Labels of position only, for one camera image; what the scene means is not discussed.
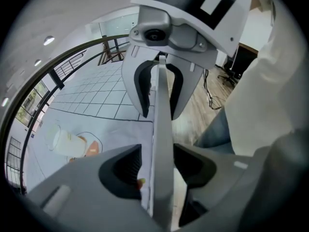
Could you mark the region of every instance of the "ceiling light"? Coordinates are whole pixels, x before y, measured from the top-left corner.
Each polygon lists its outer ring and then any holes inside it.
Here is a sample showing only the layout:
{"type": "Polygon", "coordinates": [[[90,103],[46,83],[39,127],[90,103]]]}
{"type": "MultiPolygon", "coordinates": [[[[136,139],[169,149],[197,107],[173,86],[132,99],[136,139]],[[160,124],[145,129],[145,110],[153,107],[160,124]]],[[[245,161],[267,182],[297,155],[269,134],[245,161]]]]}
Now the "ceiling light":
{"type": "Polygon", "coordinates": [[[1,103],[1,106],[6,106],[6,104],[8,103],[9,98],[5,97],[1,103]]]}
{"type": "Polygon", "coordinates": [[[43,45],[48,45],[48,44],[50,44],[51,42],[54,41],[54,39],[55,39],[55,38],[54,38],[53,36],[47,36],[46,39],[44,40],[43,45]]]}
{"type": "Polygon", "coordinates": [[[36,60],[36,61],[34,62],[34,66],[38,66],[41,62],[42,62],[42,61],[41,61],[40,59],[36,60]]]}

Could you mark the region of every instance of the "white shirt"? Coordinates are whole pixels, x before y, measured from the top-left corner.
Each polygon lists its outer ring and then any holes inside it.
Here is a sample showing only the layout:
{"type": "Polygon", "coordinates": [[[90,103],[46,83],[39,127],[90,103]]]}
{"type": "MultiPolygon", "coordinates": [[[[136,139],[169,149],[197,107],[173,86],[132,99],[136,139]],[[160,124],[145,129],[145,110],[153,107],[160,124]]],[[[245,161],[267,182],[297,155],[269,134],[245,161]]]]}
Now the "white shirt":
{"type": "Polygon", "coordinates": [[[258,148],[302,127],[305,119],[299,118],[306,114],[303,94],[309,82],[303,78],[308,76],[306,38],[285,5],[280,0],[273,2],[276,19],[269,42],[225,103],[231,142],[238,155],[252,156],[258,148]]]}

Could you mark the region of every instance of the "ceiling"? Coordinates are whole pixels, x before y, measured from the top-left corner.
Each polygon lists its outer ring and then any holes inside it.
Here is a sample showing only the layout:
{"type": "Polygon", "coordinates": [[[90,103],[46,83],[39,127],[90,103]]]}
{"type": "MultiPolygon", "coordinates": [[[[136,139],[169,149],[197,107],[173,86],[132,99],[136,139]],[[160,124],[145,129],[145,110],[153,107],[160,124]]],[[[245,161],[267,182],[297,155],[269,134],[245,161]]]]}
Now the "ceiling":
{"type": "Polygon", "coordinates": [[[11,98],[51,53],[72,31],[107,13],[132,6],[130,0],[31,0],[23,9],[0,54],[0,100],[11,98]],[[43,46],[44,39],[53,35],[55,40],[43,46]]]}

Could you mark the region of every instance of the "cable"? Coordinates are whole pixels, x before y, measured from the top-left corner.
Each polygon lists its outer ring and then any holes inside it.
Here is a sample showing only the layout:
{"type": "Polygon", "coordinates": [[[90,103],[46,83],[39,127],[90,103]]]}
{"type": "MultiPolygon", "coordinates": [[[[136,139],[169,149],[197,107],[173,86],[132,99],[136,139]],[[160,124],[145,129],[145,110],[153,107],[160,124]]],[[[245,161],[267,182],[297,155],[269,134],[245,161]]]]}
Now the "cable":
{"type": "Polygon", "coordinates": [[[207,92],[207,98],[209,101],[209,107],[212,110],[218,110],[220,108],[222,108],[222,104],[219,100],[223,100],[218,96],[212,96],[207,88],[207,77],[208,77],[209,71],[208,70],[204,70],[204,88],[207,92]]]}

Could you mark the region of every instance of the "jeans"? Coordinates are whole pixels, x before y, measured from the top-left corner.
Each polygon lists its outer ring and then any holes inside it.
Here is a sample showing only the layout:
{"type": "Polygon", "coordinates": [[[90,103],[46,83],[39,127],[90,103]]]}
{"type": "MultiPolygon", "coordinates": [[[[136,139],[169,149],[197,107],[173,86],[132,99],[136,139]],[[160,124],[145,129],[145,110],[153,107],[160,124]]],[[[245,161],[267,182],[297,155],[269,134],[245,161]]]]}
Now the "jeans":
{"type": "Polygon", "coordinates": [[[231,143],[230,131],[224,107],[216,115],[202,135],[200,135],[194,143],[194,146],[208,148],[219,153],[235,154],[231,143]]]}

